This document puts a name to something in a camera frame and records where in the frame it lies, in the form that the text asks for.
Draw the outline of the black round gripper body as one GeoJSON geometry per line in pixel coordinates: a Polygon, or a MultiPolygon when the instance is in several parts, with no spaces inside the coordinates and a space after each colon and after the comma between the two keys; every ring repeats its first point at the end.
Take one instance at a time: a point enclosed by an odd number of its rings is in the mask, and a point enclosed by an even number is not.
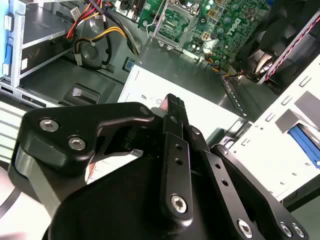
{"type": "Polygon", "coordinates": [[[191,174],[193,221],[174,230],[160,209],[161,163],[134,160],[69,197],[56,211],[50,240],[235,240],[213,186],[191,174]]]}

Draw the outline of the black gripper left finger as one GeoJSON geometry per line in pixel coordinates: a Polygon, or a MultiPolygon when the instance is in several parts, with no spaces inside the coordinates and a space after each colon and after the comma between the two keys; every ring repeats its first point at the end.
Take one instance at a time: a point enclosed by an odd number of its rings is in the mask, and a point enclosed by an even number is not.
{"type": "Polygon", "coordinates": [[[54,218],[71,194],[143,158],[159,161],[159,204],[173,227],[193,220],[189,144],[168,94],[159,116],[139,102],[38,108],[21,122],[11,167],[54,218]]]}

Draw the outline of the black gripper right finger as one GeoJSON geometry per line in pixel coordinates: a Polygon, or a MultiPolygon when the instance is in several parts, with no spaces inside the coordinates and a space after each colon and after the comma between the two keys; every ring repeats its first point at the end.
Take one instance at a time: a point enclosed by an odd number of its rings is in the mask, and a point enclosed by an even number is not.
{"type": "Polygon", "coordinates": [[[184,101],[175,101],[191,151],[215,189],[225,220],[222,240],[307,240],[296,218],[223,145],[209,148],[203,134],[189,124],[184,101]]]}

